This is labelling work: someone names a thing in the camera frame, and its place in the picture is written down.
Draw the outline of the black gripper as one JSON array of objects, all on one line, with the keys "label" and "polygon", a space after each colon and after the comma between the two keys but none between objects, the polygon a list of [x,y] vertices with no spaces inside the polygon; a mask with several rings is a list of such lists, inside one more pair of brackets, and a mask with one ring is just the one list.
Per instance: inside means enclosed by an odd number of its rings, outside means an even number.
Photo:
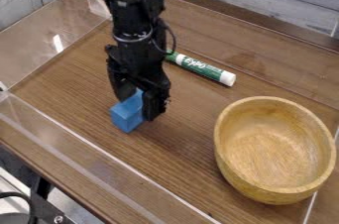
[{"label": "black gripper", "polygon": [[137,89],[145,91],[143,117],[153,121],[166,112],[171,81],[163,69],[167,56],[167,35],[114,35],[117,45],[107,45],[107,72],[121,102]]}]

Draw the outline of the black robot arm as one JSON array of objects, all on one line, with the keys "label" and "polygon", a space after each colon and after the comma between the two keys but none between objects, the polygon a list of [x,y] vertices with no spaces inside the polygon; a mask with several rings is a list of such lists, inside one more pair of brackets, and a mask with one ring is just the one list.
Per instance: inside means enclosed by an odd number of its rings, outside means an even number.
[{"label": "black robot arm", "polygon": [[103,0],[113,19],[115,43],[105,47],[107,73],[117,98],[142,91],[142,116],[166,112],[171,81],[163,61],[177,49],[177,38],[162,19],[165,0]]}]

